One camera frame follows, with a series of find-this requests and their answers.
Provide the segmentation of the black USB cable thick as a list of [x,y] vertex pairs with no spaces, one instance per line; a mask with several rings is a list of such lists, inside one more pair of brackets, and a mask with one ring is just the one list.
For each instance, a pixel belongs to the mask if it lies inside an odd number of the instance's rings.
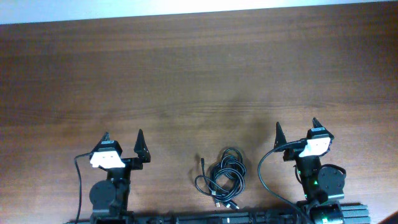
[[[242,154],[235,148],[227,148],[221,155],[219,163],[210,172],[209,190],[216,206],[223,204],[226,208],[239,210],[234,199],[240,196],[246,188],[246,166]],[[223,187],[217,183],[218,179],[226,177],[231,181],[230,187]]]

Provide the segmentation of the black USB cable thin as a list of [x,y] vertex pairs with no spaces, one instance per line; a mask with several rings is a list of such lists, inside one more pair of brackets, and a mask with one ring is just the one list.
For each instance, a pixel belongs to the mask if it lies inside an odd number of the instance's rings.
[[[195,187],[202,194],[211,197],[217,207],[220,207],[221,204],[223,204],[225,207],[230,208],[231,205],[229,204],[229,201],[227,199],[229,191],[224,189],[220,184],[217,183],[217,179],[220,177],[221,163],[219,162],[215,166],[213,166],[210,169],[209,175],[206,175],[205,172],[204,158],[200,159],[200,163],[202,174],[195,177]],[[199,179],[203,179],[206,188],[205,190],[203,190],[198,185]]]

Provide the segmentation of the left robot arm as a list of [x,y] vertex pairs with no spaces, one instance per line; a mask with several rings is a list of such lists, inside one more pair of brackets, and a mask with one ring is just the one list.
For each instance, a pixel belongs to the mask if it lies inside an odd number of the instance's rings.
[[104,133],[90,152],[90,164],[106,172],[106,179],[95,183],[89,194],[93,211],[90,223],[134,223],[134,212],[128,210],[131,172],[142,170],[151,161],[151,155],[139,130],[134,146],[136,157],[122,158],[123,149],[109,133]]

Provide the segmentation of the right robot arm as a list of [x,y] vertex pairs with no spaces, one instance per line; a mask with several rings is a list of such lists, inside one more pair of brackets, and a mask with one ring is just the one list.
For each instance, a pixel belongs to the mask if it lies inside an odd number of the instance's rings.
[[283,152],[285,162],[295,162],[295,175],[303,188],[305,200],[294,204],[305,223],[324,221],[326,215],[317,218],[312,209],[336,204],[344,198],[346,170],[334,164],[322,164],[320,159],[330,151],[334,135],[316,118],[307,135],[288,142],[279,122],[275,125],[275,152]]

